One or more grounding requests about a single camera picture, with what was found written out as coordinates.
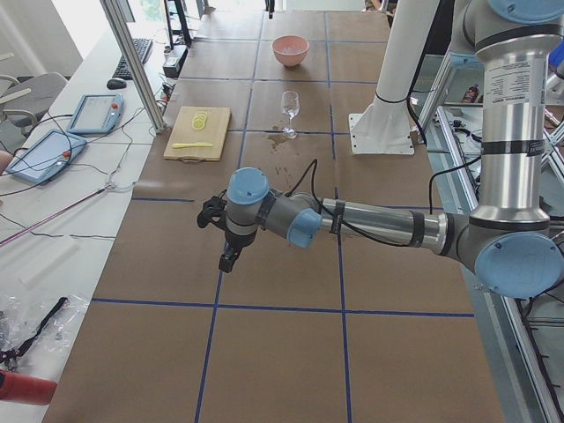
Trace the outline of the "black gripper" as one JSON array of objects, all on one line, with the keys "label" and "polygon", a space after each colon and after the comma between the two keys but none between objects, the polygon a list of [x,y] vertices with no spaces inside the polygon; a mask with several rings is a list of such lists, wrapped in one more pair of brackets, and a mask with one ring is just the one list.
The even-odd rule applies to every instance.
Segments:
[{"label": "black gripper", "polygon": [[228,247],[219,258],[219,269],[230,273],[241,251],[249,246],[256,237],[257,225],[235,223],[228,217],[226,199],[223,193],[204,201],[202,210],[197,215],[197,225],[205,228],[214,225],[224,232]]}]

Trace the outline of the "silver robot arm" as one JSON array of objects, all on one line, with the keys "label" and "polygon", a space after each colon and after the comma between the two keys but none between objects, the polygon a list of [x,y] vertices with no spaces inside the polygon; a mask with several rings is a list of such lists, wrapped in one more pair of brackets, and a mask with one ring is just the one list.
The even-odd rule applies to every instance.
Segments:
[{"label": "silver robot arm", "polygon": [[469,215],[282,192],[261,170],[244,167],[197,216],[200,227],[214,225],[225,234],[219,268],[231,271],[258,230],[306,248],[326,229],[391,247],[429,249],[510,298],[527,299],[556,286],[563,255],[540,205],[540,177],[548,56],[562,39],[560,1],[456,2],[449,54],[459,63],[478,60],[484,69],[479,202]]}]

